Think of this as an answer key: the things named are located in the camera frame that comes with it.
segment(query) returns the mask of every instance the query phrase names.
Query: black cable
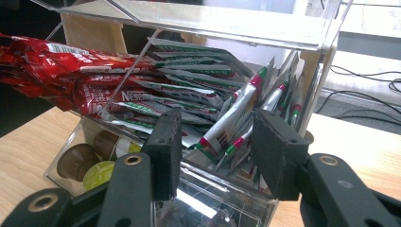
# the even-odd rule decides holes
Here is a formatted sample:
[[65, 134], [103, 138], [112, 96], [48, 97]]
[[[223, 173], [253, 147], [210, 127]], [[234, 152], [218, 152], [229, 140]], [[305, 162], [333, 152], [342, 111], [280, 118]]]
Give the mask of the black cable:
[[[347, 72], [347, 73], [338, 72], [338, 71], [334, 70], [333, 67], [334, 67], [334, 68], [339, 68], [339, 69], [341, 69], [341, 70], [343, 70], [343, 71], [345, 71], [345, 72]], [[337, 65], [331, 65], [330, 70], [333, 71], [333, 72], [336, 73], [336, 74], [339, 74], [339, 75], [353, 75], [353, 76], [361, 77], [361, 78], [364, 78], [364, 79], [371, 79], [371, 80], [380, 81], [380, 82], [389, 82], [389, 88], [390, 88], [390, 90], [392, 90], [393, 92], [396, 92], [396, 93], [400, 93], [400, 94], [401, 94], [401, 90], [398, 89], [398, 88], [395, 86], [395, 83], [401, 83], [401, 79], [389, 80], [389, 79], [374, 79], [374, 78], [369, 78], [369, 77], [372, 77], [372, 76], [379, 76], [379, 75], [385, 75], [385, 74], [401, 74], [400, 71], [387, 71], [387, 72], [374, 73], [374, 74], [358, 74], [358, 73], [354, 73], [354, 72], [352, 72], [352, 71], [350, 71], [350, 70], [348, 70], [348, 69], [339, 67], [339, 66], [337, 66]]]
[[385, 105], [385, 106], [391, 108], [392, 110], [394, 110], [395, 112], [397, 112], [397, 113], [399, 113], [399, 114], [401, 115], [401, 112], [400, 112], [400, 111], [398, 111], [397, 109], [395, 109], [393, 106], [389, 105], [387, 102], [382, 101], [382, 100], [380, 100], [380, 99], [378, 99], [378, 98], [375, 98], [375, 97], [373, 97], [373, 96], [369, 96], [369, 95], [366, 95], [366, 94], [363, 94], [363, 93], [353, 92], [353, 91], [337, 91], [337, 92], [333, 92], [332, 94], [330, 94], [329, 96], [326, 97], [326, 99], [324, 100], [324, 102], [323, 102], [321, 108], [319, 108], [319, 110], [316, 112], [316, 114], [318, 114], [318, 113], [323, 109], [324, 105], [327, 103], [327, 101], [329, 100], [329, 98], [330, 98], [331, 96], [333, 96], [333, 95], [335, 95], [335, 94], [346, 94], [346, 93], [357, 94], [357, 95], [360, 95], [360, 96], [367, 96], [368, 98], [370, 98], [370, 99], [372, 99], [372, 100], [374, 100], [374, 101], [377, 101], [377, 102], [379, 102], [379, 103], [381, 103], [381, 104], [383, 104], [383, 105]]
[[395, 79], [391, 83], [389, 83], [389, 88], [396, 92], [396, 93], [401, 93], [401, 90], [399, 90], [396, 86], [395, 83], [401, 83], [401, 79]]
[[378, 117], [373, 117], [373, 116], [348, 115], [348, 116], [337, 117], [337, 119], [344, 119], [344, 118], [366, 118], [366, 119], [378, 120], [378, 121], [382, 121], [382, 122], [386, 122], [386, 123], [390, 123], [390, 124], [394, 124], [394, 125], [401, 126], [401, 123], [397, 123], [397, 122], [394, 122], [394, 121], [391, 121], [391, 120], [386, 120], [386, 119], [382, 119], [382, 118], [378, 118]]
[[379, 4], [366, 4], [366, 3], [353, 3], [353, 6], [364, 6], [364, 7], [390, 7], [390, 8], [401, 8], [401, 6], [394, 5], [379, 5]]
[[395, 118], [395, 117], [393, 117], [393, 116], [391, 116], [391, 115], [389, 115], [387, 113], [384, 113], [384, 112], [381, 112], [381, 111], [377, 111], [377, 110], [369, 110], [369, 109], [366, 109], [366, 110], [359, 110], [359, 109], [357, 109], [357, 110], [349, 110], [349, 111], [346, 111], [346, 112], [344, 112], [342, 114], [334, 115], [334, 116], [330, 116], [330, 117], [339, 118], [339, 117], [343, 117], [346, 114], [349, 114], [351, 112], [365, 112], [365, 113], [367, 113], [367, 112], [375, 112], [375, 113], [379, 113], [379, 114], [384, 114], [384, 115], [388, 116], [389, 118], [391, 118], [392, 120], [401, 123], [401, 120], [398, 120], [397, 118]]
[[[343, 70], [347, 73], [341, 73], [336, 70], [333, 70], [333, 68], [339, 68], [340, 70]], [[401, 74], [401, 71], [387, 71], [387, 72], [382, 72], [382, 73], [373, 73], [373, 74], [358, 74], [354, 73], [351, 70], [345, 69], [343, 67], [339, 67], [337, 65], [331, 65], [330, 70], [333, 71], [334, 73], [340, 74], [340, 75], [354, 75], [354, 76], [359, 76], [359, 77], [372, 77], [372, 76], [380, 76], [380, 75], [385, 75], [385, 74]], [[374, 79], [374, 80], [380, 80], [384, 82], [391, 82], [392, 80], [387, 80], [387, 79]]]

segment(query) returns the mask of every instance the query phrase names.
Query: coffee capsule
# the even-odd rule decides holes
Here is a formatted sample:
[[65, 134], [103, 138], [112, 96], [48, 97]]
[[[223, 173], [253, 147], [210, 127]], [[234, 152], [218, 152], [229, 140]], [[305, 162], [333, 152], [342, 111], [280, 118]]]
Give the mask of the coffee capsule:
[[119, 136], [109, 131], [101, 131], [94, 138], [94, 151], [107, 161], [112, 156], [115, 144]]
[[63, 178], [82, 182], [86, 172], [99, 163], [89, 144], [77, 144], [68, 149], [57, 163], [57, 172]]

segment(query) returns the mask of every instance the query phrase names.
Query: metal rivet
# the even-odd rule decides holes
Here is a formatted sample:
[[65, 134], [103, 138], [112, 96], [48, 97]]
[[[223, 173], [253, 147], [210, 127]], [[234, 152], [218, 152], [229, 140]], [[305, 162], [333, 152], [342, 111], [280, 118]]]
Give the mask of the metal rivet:
[[54, 193], [49, 193], [46, 195], [41, 195], [40, 197], [33, 200], [27, 207], [30, 212], [41, 212], [50, 208], [59, 197]]
[[339, 161], [337, 159], [327, 155], [319, 157], [319, 160], [321, 160], [322, 163], [329, 166], [337, 166], [339, 164]]
[[337, 183], [345, 188], [353, 188], [354, 187], [351, 183], [343, 181], [343, 180], [337, 181]]
[[137, 165], [142, 162], [142, 157], [138, 155], [131, 155], [124, 160], [124, 164], [128, 166]]

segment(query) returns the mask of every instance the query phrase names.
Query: wooden table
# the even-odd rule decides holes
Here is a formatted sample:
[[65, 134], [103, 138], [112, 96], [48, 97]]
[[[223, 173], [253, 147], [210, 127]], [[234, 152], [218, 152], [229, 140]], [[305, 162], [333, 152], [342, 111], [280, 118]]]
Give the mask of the wooden table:
[[[54, 186], [44, 171], [78, 122], [53, 108], [0, 138], [0, 223], [22, 199]], [[369, 187], [401, 200], [401, 135], [316, 114], [308, 130], [315, 139], [310, 153], [339, 156]], [[299, 202], [280, 202], [271, 226], [303, 226]]]

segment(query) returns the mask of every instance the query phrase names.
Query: yellow coffee capsule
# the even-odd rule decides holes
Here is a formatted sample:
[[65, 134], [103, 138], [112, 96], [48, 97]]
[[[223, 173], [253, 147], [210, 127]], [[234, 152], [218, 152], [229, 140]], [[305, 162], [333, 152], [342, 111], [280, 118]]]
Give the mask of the yellow coffee capsule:
[[83, 189], [85, 192], [106, 183], [112, 177], [114, 169], [113, 161], [104, 161], [92, 166], [83, 178]]

